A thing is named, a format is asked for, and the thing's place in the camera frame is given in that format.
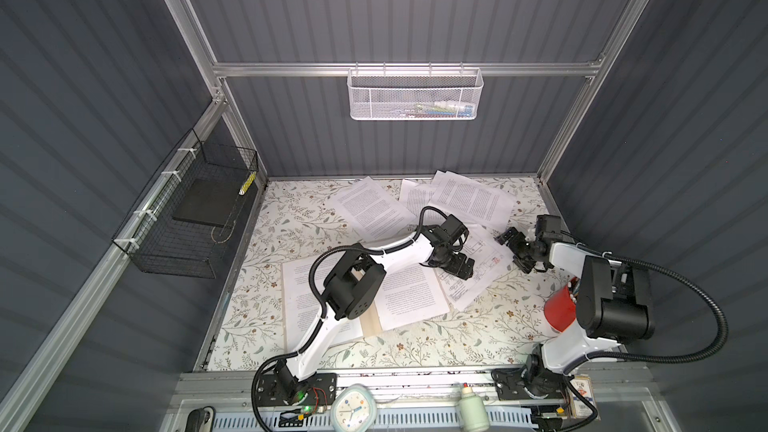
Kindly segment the beige paper folder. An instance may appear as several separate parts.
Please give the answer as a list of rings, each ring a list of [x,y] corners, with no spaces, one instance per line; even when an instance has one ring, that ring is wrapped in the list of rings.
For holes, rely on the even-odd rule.
[[[375,307],[375,299],[371,306],[361,315],[361,317],[357,319],[360,321],[363,337],[371,337],[385,332],[382,330],[379,324],[378,313]]]

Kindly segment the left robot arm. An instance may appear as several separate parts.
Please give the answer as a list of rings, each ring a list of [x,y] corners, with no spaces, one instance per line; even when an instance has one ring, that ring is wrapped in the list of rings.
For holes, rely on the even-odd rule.
[[[474,260],[463,252],[470,231],[459,218],[425,206],[410,235],[378,245],[357,242],[321,253],[311,263],[308,286],[319,305],[314,326],[293,350],[266,359],[254,374],[250,400],[258,426],[271,429],[260,411],[258,386],[266,375],[276,379],[295,411],[317,375],[319,362],[340,329],[374,304],[387,273],[399,266],[438,268],[462,280],[473,276]]]

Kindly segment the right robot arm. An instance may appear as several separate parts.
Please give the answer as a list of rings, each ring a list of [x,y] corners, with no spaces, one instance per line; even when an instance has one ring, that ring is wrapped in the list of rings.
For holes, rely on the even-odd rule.
[[[514,264],[524,273],[559,268],[571,277],[570,284],[550,299],[565,302],[564,311],[549,311],[545,315],[558,336],[534,349],[518,380],[534,399],[564,389],[572,372],[590,361],[692,363],[713,356],[726,344],[729,326],[725,313],[701,287],[669,268],[593,250],[564,230],[556,215],[538,216],[532,239],[510,227],[496,240],[512,252]],[[647,340],[655,332],[650,277],[653,272],[688,288],[706,304],[716,323],[715,337],[707,346],[677,355],[619,351],[620,345]]]

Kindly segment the technical drawing paper sheet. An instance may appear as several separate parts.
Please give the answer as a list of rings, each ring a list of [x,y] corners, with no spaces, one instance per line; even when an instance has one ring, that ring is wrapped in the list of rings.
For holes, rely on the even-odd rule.
[[[462,252],[475,261],[473,276],[462,280],[441,269],[437,272],[446,299],[457,311],[470,306],[513,262],[513,253],[497,243],[484,227],[470,224],[468,229],[469,238]]]

